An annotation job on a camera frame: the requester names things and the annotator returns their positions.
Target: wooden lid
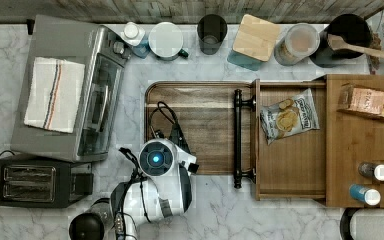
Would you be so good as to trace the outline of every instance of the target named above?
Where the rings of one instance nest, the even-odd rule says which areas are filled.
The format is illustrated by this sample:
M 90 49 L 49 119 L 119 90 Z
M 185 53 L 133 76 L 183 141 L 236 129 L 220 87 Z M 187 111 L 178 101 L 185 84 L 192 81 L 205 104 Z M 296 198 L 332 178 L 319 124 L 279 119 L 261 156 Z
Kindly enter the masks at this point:
M 268 61 L 279 33 L 279 25 L 245 14 L 233 50 L 260 61 Z

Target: wooden shelf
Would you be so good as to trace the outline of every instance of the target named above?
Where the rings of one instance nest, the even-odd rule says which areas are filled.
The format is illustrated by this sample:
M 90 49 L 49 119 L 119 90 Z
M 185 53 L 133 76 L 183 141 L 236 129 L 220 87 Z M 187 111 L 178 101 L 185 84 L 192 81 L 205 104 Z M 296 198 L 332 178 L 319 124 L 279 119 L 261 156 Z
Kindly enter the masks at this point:
M 384 163 L 384 122 L 338 112 L 340 87 L 354 83 L 384 91 L 384 76 L 327 75 L 327 198 L 330 207 L 364 207 L 349 195 L 351 184 L 377 189 L 384 208 L 384 183 L 358 173 L 363 161 Z

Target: gray wall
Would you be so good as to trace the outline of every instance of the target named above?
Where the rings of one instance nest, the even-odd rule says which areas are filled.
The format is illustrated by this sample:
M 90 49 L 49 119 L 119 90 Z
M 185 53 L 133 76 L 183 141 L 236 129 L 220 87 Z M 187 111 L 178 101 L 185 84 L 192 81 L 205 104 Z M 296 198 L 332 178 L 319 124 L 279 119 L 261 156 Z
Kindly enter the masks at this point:
M 384 0 L 0 0 L 0 23 L 24 23 L 36 14 L 83 21 L 197 23 L 210 13 L 239 23 L 245 13 L 272 22 L 329 22 L 344 13 L 371 16 Z

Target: marble countertop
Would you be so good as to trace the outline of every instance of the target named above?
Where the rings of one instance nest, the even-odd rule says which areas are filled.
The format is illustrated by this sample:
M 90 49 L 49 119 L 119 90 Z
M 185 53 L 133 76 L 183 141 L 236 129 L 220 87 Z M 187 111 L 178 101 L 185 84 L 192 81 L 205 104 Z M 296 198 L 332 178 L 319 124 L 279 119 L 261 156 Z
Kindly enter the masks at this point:
M 116 32 L 122 25 L 108 25 Z M 314 25 L 322 30 L 323 25 Z M 282 25 L 282 34 L 290 25 Z M 149 31 L 152 25 L 144 25 Z M 108 197 L 114 187 L 127 180 L 132 165 L 117 152 L 120 146 L 138 153 L 144 135 L 144 93 L 157 81 L 303 81 L 327 73 L 368 74 L 364 56 L 336 68 L 323 69 L 306 58 L 293 67 L 277 64 L 274 57 L 253 72 L 227 62 L 237 25 L 215 55 L 199 50 L 196 26 L 182 25 L 184 48 L 189 58 L 171 62 L 132 57 L 128 62 L 111 137 L 107 160 L 94 164 L 94 194 L 66 209 L 0 207 L 2 239 L 69 239 L 71 220 L 95 200 Z M 0 152 L 9 149 L 20 87 L 26 66 L 30 36 L 25 25 L 0 25 Z M 175 216 L 139 228 L 140 239 L 324 239 L 337 240 L 342 209 L 326 208 L 306 199 L 255 201 L 254 185 L 243 180 L 233 188 L 232 176 L 192 176 L 193 202 L 183 216 Z

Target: wooden spoon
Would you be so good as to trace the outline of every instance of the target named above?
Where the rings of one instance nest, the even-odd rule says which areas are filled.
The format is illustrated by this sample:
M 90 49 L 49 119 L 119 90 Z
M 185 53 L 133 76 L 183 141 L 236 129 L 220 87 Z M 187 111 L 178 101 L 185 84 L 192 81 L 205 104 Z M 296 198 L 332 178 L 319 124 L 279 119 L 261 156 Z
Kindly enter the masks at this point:
M 348 49 L 354 52 L 364 53 L 370 56 L 384 59 L 384 51 L 348 44 L 340 36 L 328 34 L 327 41 L 329 42 L 329 45 L 332 50 Z

